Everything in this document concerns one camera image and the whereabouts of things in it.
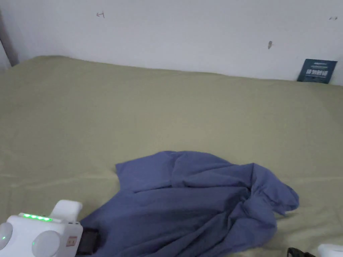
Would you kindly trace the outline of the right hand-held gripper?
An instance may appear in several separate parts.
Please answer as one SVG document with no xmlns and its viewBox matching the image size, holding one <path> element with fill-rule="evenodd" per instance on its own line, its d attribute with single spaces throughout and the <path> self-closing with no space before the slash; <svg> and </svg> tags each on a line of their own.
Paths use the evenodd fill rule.
<svg viewBox="0 0 343 257">
<path fill-rule="evenodd" d="M 333 244 L 321 244 L 318 247 L 320 257 L 343 257 L 343 246 Z M 287 249 L 287 257 L 316 257 L 309 252 L 303 252 L 298 248 Z"/>
</svg>

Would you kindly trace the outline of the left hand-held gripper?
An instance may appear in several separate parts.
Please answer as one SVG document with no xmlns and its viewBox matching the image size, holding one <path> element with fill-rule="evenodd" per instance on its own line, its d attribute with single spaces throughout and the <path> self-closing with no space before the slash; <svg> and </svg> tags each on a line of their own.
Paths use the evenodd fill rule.
<svg viewBox="0 0 343 257">
<path fill-rule="evenodd" d="M 97 229 L 77 218 L 81 202 L 60 200 L 49 216 L 20 213 L 0 225 L 2 257 L 76 257 L 95 254 L 100 244 Z"/>
</svg>

